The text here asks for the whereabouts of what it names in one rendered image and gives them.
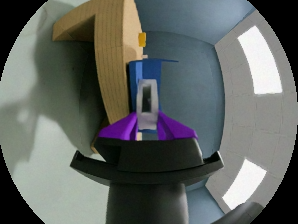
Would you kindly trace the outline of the yellow tape roll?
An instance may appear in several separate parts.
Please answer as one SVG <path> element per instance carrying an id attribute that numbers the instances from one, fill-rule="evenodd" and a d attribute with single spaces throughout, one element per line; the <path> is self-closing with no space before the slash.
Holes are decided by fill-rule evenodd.
<path id="1" fill-rule="evenodd" d="M 145 47 L 145 32 L 138 32 L 138 45 Z"/>

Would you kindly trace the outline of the blue open-top tray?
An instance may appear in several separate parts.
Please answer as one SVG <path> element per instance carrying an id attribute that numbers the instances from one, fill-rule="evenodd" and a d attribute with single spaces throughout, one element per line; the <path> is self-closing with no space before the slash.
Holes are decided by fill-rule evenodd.
<path id="1" fill-rule="evenodd" d="M 162 112 L 160 104 L 160 85 L 161 85 L 161 61 L 174 61 L 178 63 L 178 60 L 132 60 L 129 61 L 128 67 L 126 67 L 126 73 L 130 73 L 130 92 L 132 92 L 132 107 L 133 112 L 137 109 L 137 91 L 138 80 L 140 79 L 156 79 L 158 89 L 158 109 Z M 141 67 L 140 67 L 141 63 Z M 157 133 L 157 129 L 138 129 L 137 133 Z"/>

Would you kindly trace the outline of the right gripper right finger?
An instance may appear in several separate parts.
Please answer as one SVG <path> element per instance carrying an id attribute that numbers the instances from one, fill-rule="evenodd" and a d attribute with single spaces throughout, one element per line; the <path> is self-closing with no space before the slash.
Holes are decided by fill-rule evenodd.
<path id="1" fill-rule="evenodd" d="M 165 113 L 158 109 L 157 117 L 157 139 L 158 140 L 180 140 L 180 139 L 196 139 L 196 131 L 186 125 L 178 123 L 178 121 L 170 119 Z"/>

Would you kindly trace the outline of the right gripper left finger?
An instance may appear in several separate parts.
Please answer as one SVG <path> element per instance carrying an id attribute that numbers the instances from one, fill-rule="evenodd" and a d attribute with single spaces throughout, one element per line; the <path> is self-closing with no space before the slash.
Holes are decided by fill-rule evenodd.
<path id="1" fill-rule="evenodd" d="M 130 113 L 124 119 L 116 121 L 116 123 L 108 125 L 108 127 L 101 129 L 97 137 L 113 137 L 113 139 L 121 140 L 137 140 L 138 121 L 137 109 Z"/>

